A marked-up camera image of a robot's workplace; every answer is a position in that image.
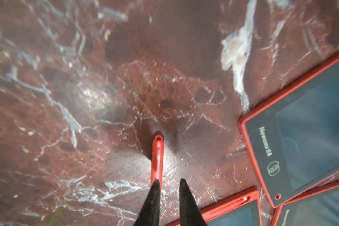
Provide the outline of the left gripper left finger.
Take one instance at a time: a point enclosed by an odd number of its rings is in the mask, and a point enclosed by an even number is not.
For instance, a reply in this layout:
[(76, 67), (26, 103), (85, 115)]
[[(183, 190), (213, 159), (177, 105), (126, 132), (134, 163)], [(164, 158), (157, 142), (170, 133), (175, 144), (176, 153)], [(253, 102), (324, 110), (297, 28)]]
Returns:
[(158, 226), (160, 215), (161, 186), (155, 179), (141, 208), (134, 226)]

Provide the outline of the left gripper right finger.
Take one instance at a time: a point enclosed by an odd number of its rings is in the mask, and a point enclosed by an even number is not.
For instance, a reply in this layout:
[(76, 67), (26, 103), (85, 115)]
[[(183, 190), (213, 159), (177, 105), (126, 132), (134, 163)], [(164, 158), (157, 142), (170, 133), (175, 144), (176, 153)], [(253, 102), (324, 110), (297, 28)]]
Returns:
[(180, 180), (179, 207), (181, 226), (207, 226), (185, 179)]

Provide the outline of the red stylus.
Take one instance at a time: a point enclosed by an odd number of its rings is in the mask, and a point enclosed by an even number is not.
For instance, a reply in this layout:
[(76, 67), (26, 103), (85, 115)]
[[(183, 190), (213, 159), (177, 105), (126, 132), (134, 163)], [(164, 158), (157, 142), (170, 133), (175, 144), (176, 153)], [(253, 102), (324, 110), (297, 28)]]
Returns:
[(155, 180), (158, 180), (160, 185), (162, 185), (164, 146), (163, 136), (155, 136), (152, 142), (151, 184), (153, 184)]
[(222, 216), (225, 213), (228, 213), (236, 208), (238, 208), (239, 206), (243, 205), (244, 203), (246, 203), (248, 201), (247, 197), (238, 199), (236, 201), (233, 202), (228, 202), (228, 203), (224, 203), (220, 206), (217, 207), (213, 207), (208, 211), (205, 211), (202, 216), (204, 217), (205, 221), (209, 221), (213, 218), (216, 218), (218, 216)]

